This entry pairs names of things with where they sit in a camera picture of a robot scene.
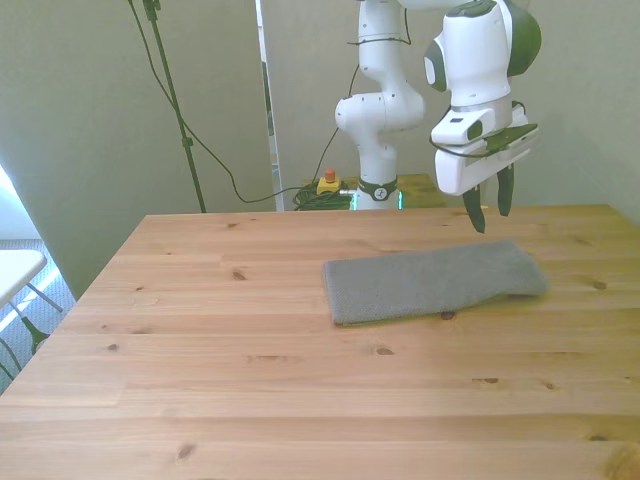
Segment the gray towel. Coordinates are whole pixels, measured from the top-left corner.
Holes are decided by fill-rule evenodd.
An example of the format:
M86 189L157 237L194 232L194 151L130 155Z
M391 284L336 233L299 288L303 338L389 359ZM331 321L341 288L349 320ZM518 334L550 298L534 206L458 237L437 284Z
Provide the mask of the gray towel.
M548 290L534 260L511 241L336 260L325 264L324 281L337 325L455 312L499 295Z

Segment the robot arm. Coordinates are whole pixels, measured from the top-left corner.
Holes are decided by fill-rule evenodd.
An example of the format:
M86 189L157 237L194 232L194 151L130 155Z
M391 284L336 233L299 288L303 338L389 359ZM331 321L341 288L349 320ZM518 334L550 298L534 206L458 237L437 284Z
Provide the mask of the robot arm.
M535 19L512 0L478 0L452 9L427 50L429 84L451 91L451 108L432 132L440 189L463 195L484 232L478 184L498 174L500 213L511 210L513 164L538 137L524 106L511 98L510 77L527 71L542 43Z
M343 99L336 110L338 126L358 146L360 208L397 205L396 154L381 144L382 131L417 126L425 113L422 97L407 83L399 60L400 13L409 9L454 7L443 32L427 51L429 84L451 91L451 108L433 130L438 149L440 189L463 195L471 219L484 231L477 185L498 174L499 205L511 208L513 163L524 158L538 135L524 106L512 102L509 77L524 73L541 45L533 17L512 0L364 0L360 7L360 67L381 85L380 93Z
M425 114L422 96L407 82L400 60L402 7L396 0L366 0L360 7L360 71L380 84L380 92L353 95L340 101L336 123L360 153L359 208L397 208L396 151L381 143L383 131L420 124Z

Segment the wooden tabletop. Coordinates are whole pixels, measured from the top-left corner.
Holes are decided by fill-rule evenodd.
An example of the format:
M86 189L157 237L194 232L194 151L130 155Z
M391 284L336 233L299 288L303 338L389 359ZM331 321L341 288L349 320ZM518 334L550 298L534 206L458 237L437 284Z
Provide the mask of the wooden tabletop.
M148 217L0 398L3 480L637 480L640 233L608 207ZM327 260L511 238L551 279L332 326Z

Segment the white wall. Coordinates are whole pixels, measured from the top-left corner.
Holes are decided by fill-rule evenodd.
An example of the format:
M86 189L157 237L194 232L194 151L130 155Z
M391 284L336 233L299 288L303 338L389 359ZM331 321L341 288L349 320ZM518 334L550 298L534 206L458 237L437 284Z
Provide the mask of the white wall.
M0 240L36 238L40 235L0 165Z
M333 129L337 101L347 93L358 62L359 2L325 0L263 4L276 139L284 186L313 175ZM530 72L514 82L542 140L535 155L517 166L519 205L608 203L640 222L640 2L534 0L542 52ZM442 29L442 14L409 14L414 46L403 49L410 83L427 101L423 126L390 136L399 172L433 174L428 136L447 108L448 95L427 86L423 55ZM360 76L356 92L376 91ZM358 173L357 151L340 133L326 166ZM494 203L495 188L486 201Z
M255 1L163 0L159 16L185 117L246 196L268 195ZM144 215L198 211L175 116L126 1L5 0L0 65L0 155L74 295ZM274 208L240 203L195 152L211 212Z

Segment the floor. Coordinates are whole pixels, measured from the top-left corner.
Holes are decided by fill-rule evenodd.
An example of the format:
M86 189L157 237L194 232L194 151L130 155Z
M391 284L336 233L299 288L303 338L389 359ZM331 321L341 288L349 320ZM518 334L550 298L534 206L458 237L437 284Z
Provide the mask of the floor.
M75 304L71 291L60 276L44 242L41 240L0 240L0 250L14 249L39 250L47 257L47 266L36 275L31 283L44 291L63 308L63 311L58 313L27 287L14 297L14 301L21 305L21 311L39 330L52 333ZM22 367L31 360L31 335L9 305L0 308L0 338L9 344ZM0 346L0 362L12 375L15 376L18 373L14 361L2 346ZM6 390L10 383L10 378L0 370L0 394Z

